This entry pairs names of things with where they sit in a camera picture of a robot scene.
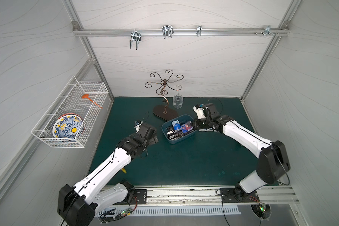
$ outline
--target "black cable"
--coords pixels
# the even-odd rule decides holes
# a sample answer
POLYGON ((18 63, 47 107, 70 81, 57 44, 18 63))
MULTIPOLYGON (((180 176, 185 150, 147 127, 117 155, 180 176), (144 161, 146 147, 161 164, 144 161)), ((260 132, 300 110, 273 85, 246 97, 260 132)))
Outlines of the black cable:
POLYGON ((223 104, 222 104, 222 101, 221 101, 219 98, 217 98, 217 97, 213 97, 213 98, 217 99, 217 100, 221 103, 221 111, 220 111, 220 115, 221 115, 221 113, 222 113, 222 111, 223 111, 223 104))
POLYGON ((117 216, 114 217, 114 219, 111 217, 111 218, 110 218, 111 220, 106 221, 106 220, 104 219, 105 217, 103 217, 103 215, 105 216, 105 215, 108 214, 108 212, 112 211, 112 210, 109 210, 109 211, 104 212, 103 214, 100 215, 100 220, 101 220, 101 221, 104 220, 104 221, 102 221, 102 222, 112 222, 112 221, 120 220, 120 219, 124 218, 125 216, 127 216, 128 214, 130 214, 130 213, 131 213, 131 205, 129 204, 129 202, 127 202, 127 201, 125 201, 125 202, 129 205, 129 211, 128 211, 128 213, 127 213, 126 215, 122 216, 122 214, 118 214, 117 216))
POLYGON ((147 147, 145 147, 145 151, 146 151, 146 156, 142 157, 142 156, 139 156, 139 158, 145 158, 148 156, 148 151, 147 151, 147 147))
POLYGON ((289 178, 289 175, 287 174, 287 172, 286 172, 286 170, 285 170, 285 168, 284 168, 284 166, 282 165, 282 163, 281 163, 281 161, 280 161, 280 159, 279 159, 279 156, 278 156, 278 154, 276 153, 276 151, 274 150, 274 152, 275 152, 275 155, 276 155, 276 158, 279 160, 279 162, 280 162, 280 165, 283 167, 283 170, 284 170, 284 172, 285 172, 285 174, 286 174, 286 177, 287 177, 287 181, 288 181, 288 183, 287 184, 284 184, 284 183, 282 183, 282 182, 280 182, 280 181, 278 181, 279 183, 281 183, 282 185, 290 185, 290 178, 289 178))
POLYGON ((226 219, 226 216, 225 216, 225 209, 223 209, 223 199, 221 199, 221 200, 222 200, 222 212, 223 212, 223 216, 224 216, 224 218, 225 218, 226 223, 228 224, 228 226, 230 226, 230 224, 228 223, 228 221, 227 221, 227 219, 226 219))
POLYGON ((79 192, 80 192, 83 188, 84 188, 84 187, 82 187, 82 188, 78 191, 78 193, 76 194, 76 196, 74 196, 74 199, 73 199, 73 201, 71 202, 71 204, 69 205, 68 211, 66 212, 66 215, 65 215, 65 217, 64 217, 64 219, 63 219, 63 222, 61 223, 60 226, 62 226, 62 225, 64 224, 65 219, 66 219, 66 217, 67 217, 67 215, 68 215, 68 213, 69 213, 69 209, 71 208, 71 206, 72 206, 73 203, 74 203, 74 200, 76 199, 77 195, 79 194, 79 192))
POLYGON ((147 118, 146 118, 144 121, 143 121, 143 119, 144 119, 145 117, 143 117, 143 119, 142 119, 142 124, 145 123, 145 122, 147 121, 148 117, 149 117, 149 111, 146 111, 145 114, 146 114, 147 112, 148 112, 148 116, 147 116, 147 118))

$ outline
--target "orange spatula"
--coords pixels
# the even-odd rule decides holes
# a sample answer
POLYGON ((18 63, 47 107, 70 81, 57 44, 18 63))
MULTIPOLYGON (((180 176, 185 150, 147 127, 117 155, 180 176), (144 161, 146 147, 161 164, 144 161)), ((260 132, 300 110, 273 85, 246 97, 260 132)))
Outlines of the orange spatula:
POLYGON ((90 98, 89 98, 89 94, 84 94, 83 96, 82 96, 82 99, 84 99, 84 98, 87 98, 88 100, 90 100, 91 102, 93 102, 93 103, 95 103, 94 101, 92 101, 90 98))

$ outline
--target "decorative plate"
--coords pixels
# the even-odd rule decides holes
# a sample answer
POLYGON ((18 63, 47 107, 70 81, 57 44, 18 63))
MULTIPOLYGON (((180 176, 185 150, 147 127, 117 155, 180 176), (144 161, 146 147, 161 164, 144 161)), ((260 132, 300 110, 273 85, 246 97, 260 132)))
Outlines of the decorative plate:
POLYGON ((75 138, 81 130, 83 120, 76 114, 61 116, 53 126, 53 136, 55 138, 75 138))
POLYGON ((65 115, 76 115, 76 116, 78 116, 79 118, 81 118, 81 120, 83 120, 82 117, 81 117, 80 115, 77 115, 77 114, 75 114, 75 113, 67 113, 67 114, 63 114, 63 115, 60 116, 58 119, 60 119, 61 117, 65 116, 65 115))

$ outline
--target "aluminum rail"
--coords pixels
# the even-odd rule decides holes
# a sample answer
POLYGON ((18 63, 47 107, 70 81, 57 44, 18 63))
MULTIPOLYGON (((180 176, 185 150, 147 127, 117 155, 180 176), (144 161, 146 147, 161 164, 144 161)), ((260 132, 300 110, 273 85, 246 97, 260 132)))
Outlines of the aluminum rail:
MULTIPOLYGON (((79 29, 74 30, 74 35, 78 37, 130 37, 134 29, 79 29)), ((258 29, 205 29, 201 30, 201 36, 260 36, 265 28, 258 29)), ((274 28, 270 30, 276 36, 287 36, 290 30, 274 28)), ((163 36, 162 29, 136 29, 142 37, 163 36)), ((172 36, 197 36, 197 29, 173 29, 172 36)))
MULTIPOLYGON (((111 186, 104 186, 102 191, 111 186)), ((218 205, 221 196, 219 188, 234 186, 191 186, 191 187, 156 187, 136 186, 136 189, 147 189, 147 203, 141 206, 177 206, 177 205, 218 205)), ((266 204, 299 204, 291 186, 263 186, 257 189, 260 201, 266 204)), ((234 202, 231 205, 255 205, 256 202, 234 202)))

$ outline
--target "bracket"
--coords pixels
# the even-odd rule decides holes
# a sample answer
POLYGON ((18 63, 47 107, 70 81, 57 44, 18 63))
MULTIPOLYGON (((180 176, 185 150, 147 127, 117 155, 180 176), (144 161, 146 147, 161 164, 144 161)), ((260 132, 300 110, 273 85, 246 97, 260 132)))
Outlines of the bracket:
POLYGON ((77 21, 72 21, 73 31, 79 31, 79 23, 77 21))
POLYGON ((202 31, 202 26, 201 26, 201 25, 198 25, 198 26, 197 26, 197 32, 196 32, 196 36, 197 36, 197 37, 201 36, 201 31, 202 31))
MULTIPOLYGON (((220 188, 220 196, 223 203, 234 203, 239 202, 235 198, 235 188, 220 188)), ((250 199, 250 196, 253 196, 259 200, 256 190, 251 192, 247 197, 244 197, 241 202, 255 202, 254 200, 250 199)))
POLYGON ((129 48, 132 48, 132 42, 136 42, 136 50, 138 49, 138 44, 140 43, 140 40, 142 40, 142 36, 140 33, 134 31, 131 33, 131 39, 129 40, 129 48))
POLYGON ((282 30, 288 30, 289 29, 290 21, 284 21, 283 25, 281 26, 282 30))
MULTIPOLYGON (((133 199, 129 202, 130 205, 135 205, 136 200, 134 197, 137 197, 137 205, 147 203, 147 189, 135 189, 133 194, 133 199)), ((126 202, 117 202, 113 205, 128 205, 126 202)))
POLYGON ((173 35, 173 27, 171 25, 165 25, 162 27, 163 38, 166 39, 166 36, 171 37, 173 35))
POLYGON ((271 29, 270 25, 267 26, 267 27, 265 28, 265 31, 262 32, 262 36, 265 37, 265 36, 267 36, 268 34, 271 34, 271 35, 275 36, 276 34, 272 33, 272 32, 270 31, 270 29, 271 29))

